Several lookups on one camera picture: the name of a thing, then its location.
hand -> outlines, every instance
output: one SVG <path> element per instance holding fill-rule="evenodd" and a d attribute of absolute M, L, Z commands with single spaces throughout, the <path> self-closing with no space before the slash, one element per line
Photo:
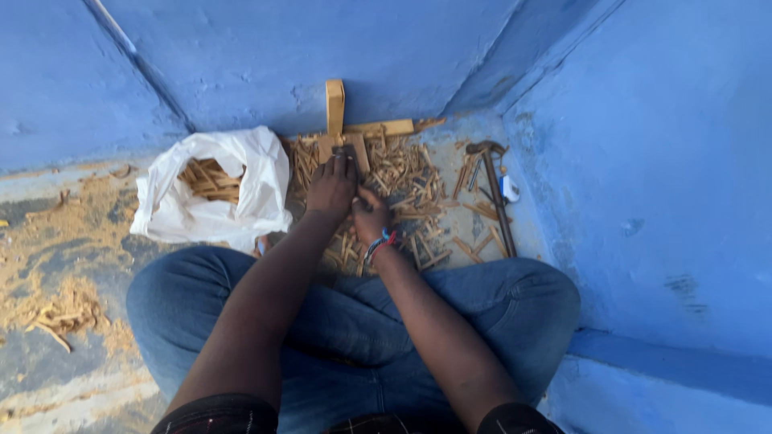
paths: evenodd
<path fill-rule="evenodd" d="M 391 228 L 391 222 L 388 206 L 380 196 L 365 187 L 359 187 L 357 195 L 358 197 L 351 203 L 351 211 L 354 214 L 354 228 L 357 230 L 357 236 L 366 249 L 383 236 L 384 228 L 386 230 Z"/>
<path fill-rule="evenodd" d="M 357 166 L 354 159 L 338 151 L 319 164 L 308 188 L 306 213 L 318 212 L 331 219 L 335 227 L 343 221 L 357 191 Z"/>

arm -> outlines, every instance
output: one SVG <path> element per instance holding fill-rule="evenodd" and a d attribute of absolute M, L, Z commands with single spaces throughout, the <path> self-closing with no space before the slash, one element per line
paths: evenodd
<path fill-rule="evenodd" d="M 357 234 L 369 246 L 388 227 L 388 207 L 372 192 L 353 204 Z M 391 246 L 382 248 L 374 265 L 402 316 L 418 354 L 445 393 L 467 430 L 501 404 L 523 402 L 512 378 L 472 326 L 429 285 Z"/>
<path fill-rule="evenodd" d="M 222 393 L 254 395 L 279 411 L 279 349 L 324 249 L 348 213 L 356 177 L 345 155 L 320 164 L 306 214 L 236 285 L 167 413 Z"/>

person's left hand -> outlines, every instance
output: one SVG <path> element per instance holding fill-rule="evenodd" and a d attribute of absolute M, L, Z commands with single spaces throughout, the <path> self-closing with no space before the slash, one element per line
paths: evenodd
<path fill-rule="evenodd" d="M 337 227 L 348 214 L 356 192 L 357 165 L 339 150 L 313 173 L 306 212 L 319 212 L 332 219 Z"/>

hammer head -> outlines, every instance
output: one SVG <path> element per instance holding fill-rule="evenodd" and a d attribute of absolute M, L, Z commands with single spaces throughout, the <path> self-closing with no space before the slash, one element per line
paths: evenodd
<path fill-rule="evenodd" d="M 467 154 L 477 154 L 478 152 L 482 152 L 484 150 L 488 150 L 488 152 L 496 152 L 497 154 L 504 154 L 506 150 L 504 149 L 504 146 L 501 146 L 500 144 L 497 144 L 495 141 L 481 141 L 478 144 L 468 144 L 466 145 L 466 153 Z"/>

jeans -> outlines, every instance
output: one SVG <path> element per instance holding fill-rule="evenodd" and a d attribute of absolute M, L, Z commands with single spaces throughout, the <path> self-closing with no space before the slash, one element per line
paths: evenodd
<path fill-rule="evenodd" d="M 166 399 L 176 393 L 229 294 L 254 262 L 234 250 L 196 246 L 156 259 L 135 276 L 127 295 L 130 325 Z M 535 405 L 577 324 L 574 284 L 531 259 L 422 277 L 480 333 Z M 312 284 L 281 363 L 278 432 L 321 432 L 370 413 L 456 420 L 377 277 L 342 276 L 331 288 Z"/>

